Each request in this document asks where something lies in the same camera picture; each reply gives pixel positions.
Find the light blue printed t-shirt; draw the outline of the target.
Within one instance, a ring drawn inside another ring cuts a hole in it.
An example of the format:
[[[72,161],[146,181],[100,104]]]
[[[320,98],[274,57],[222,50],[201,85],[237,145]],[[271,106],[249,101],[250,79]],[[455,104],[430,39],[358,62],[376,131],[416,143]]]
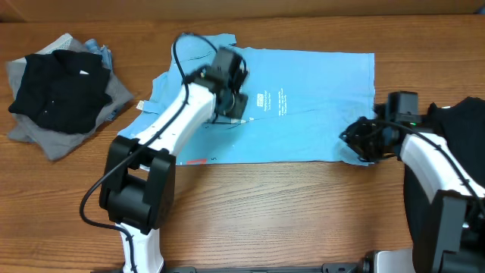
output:
[[[239,120],[203,124],[179,165],[345,162],[358,156],[340,134],[374,115],[374,55],[243,48],[248,96]]]

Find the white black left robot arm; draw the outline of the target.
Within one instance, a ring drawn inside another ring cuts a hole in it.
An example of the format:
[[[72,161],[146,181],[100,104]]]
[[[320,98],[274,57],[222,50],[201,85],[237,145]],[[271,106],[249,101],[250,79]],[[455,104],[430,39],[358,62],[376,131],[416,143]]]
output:
[[[100,180],[99,205],[119,231],[123,272],[161,272],[159,228],[174,201],[176,160],[194,133],[215,115],[243,116],[248,97],[240,87],[248,71],[204,67],[183,79],[175,100],[145,130],[117,136]]]

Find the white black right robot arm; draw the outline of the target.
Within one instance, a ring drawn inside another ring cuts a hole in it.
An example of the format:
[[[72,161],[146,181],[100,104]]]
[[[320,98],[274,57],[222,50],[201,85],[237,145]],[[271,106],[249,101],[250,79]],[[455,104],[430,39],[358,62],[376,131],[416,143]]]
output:
[[[360,272],[484,270],[484,189],[421,116],[360,117],[339,137],[362,162],[396,157],[427,197],[426,219],[412,248],[378,251],[362,261]]]

